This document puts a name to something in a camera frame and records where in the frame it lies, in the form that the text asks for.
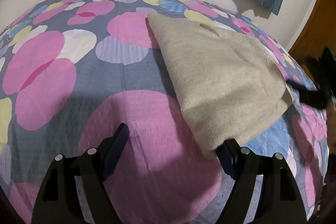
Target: beige towel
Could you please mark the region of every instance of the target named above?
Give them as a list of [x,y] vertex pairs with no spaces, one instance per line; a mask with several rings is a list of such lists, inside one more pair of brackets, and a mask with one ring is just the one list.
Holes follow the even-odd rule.
[[281,72],[257,38],[160,14],[148,20],[183,117],[205,156],[230,138],[244,145],[292,103]]

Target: door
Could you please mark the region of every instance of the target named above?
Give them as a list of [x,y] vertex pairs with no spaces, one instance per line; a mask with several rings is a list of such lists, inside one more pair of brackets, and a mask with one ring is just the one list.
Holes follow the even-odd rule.
[[320,57],[325,47],[336,53],[336,0],[316,0],[289,54],[301,65],[307,56]]

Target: bed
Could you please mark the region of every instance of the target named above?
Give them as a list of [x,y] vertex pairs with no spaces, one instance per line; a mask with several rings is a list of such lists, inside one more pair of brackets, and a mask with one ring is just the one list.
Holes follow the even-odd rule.
[[[215,223],[234,181],[219,160],[202,156],[184,122],[149,13],[200,21],[259,38],[285,79],[314,89],[300,66],[243,15],[199,0],[46,0],[0,36],[0,186],[30,223],[34,201],[56,154],[81,155],[121,122],[130,139],[104,186],[123,223]],[[307,217],[327,169],[326,114],[293,104],[246,144],[282,153]],[[245,222],[253,220],[258,176]],[[93,223],[76,180],[85,220]]]

